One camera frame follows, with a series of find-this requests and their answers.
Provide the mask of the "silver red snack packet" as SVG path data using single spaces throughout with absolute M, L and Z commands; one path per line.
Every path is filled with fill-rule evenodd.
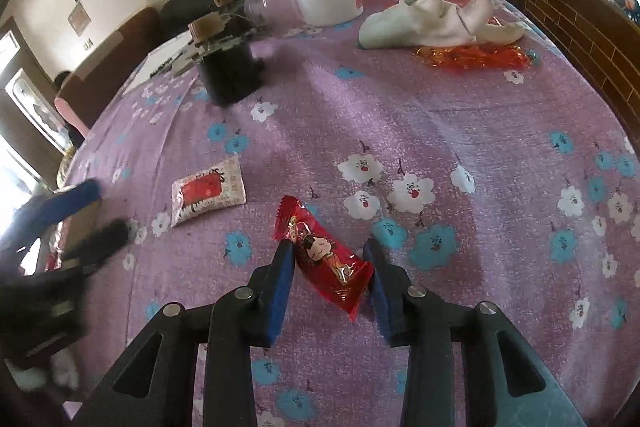
M 203 213 L 246 203 L 238 155 L 171 184 L 171 228 Z

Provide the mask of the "cardboard tray box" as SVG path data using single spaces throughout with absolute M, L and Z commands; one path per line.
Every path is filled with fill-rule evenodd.
M 67 251 L 77 246 L 91 232 L 96 231 L 96 220 L 98 220 L 101 204 L 100 200 L 93 202 L 73 216 L 53 225 L 44 234 L 41 244 L 41 252 L 44 254 L 44 271 L 58 269 Z

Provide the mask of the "purple floral tablecloth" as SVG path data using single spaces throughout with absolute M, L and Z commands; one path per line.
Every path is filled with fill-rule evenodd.
M 488 299 L 590 426 L 639 378 L 639 161 L 608 104 L 536 28 L 524 69 L 433 67 L 363 50 L 358 22 L 252 45 L 262 87 L 226 108 L 198 72 L 107 105 L 70 167 L 132 241 L 93 277 L 80 392 L 160 308 L 213 303 L 270 261 L 293 195 L 351 251 L 377 239 L 450 303 Z M 246 203 L 171 228 L 171 184 L 238 155 Z

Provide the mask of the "white paper sheet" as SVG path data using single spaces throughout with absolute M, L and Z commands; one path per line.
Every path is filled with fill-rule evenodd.
M 145 57 L 140 67 L 132 74 L 132 77 L 120 92 L 120 96 L 123 98 L 131 91 L 138 89 L 156 77 L 168 75 L 170 78 L 175 78 L 182 74 L 189 68 L 186 54 L 188 54 L 191 44 L 191 41 L 171 39 L 152 50 Z

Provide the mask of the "black jar with cork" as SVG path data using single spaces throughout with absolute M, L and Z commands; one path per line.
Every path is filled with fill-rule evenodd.
M 254 57 L 255 26 L 244 16 L 209 13 L 190 23 L 189 31 L 198 50 L 194 64 L 215 105 L 228 107 L 262 87 L 265 62 Z

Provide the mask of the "orange red plastic wrapper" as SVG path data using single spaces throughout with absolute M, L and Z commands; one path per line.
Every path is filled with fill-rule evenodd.
M 530 58 L 513 44 L 473 44 L 433 48 L 421 46 L 416 57 L 433 67 L 452 69 L 523 69 L 530 65 Z

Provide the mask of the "white cloth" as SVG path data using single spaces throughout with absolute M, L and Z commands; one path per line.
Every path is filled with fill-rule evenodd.
M 525 34 L 518 23 L 491 23 L 492 0 L 469 0 L 460 6 L 447 0 L 399 0 L 362 23 L 358 43 L 363 49 L 427 46 L 453 48 L 473 44 L 516 43 Z

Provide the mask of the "clear plastic cup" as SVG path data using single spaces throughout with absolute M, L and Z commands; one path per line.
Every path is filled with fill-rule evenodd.
M 245 0 L 244 14 L 259 26 L 282 26 L 297 20 L 294 0 Z

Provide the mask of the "small wall plaque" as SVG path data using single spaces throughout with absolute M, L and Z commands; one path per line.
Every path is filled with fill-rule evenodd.
M 77 2 L 70 15 L 67 17 L 70 27 L 74 33 L 80 37 L 91 23 L 91 18 L 84 6 Z

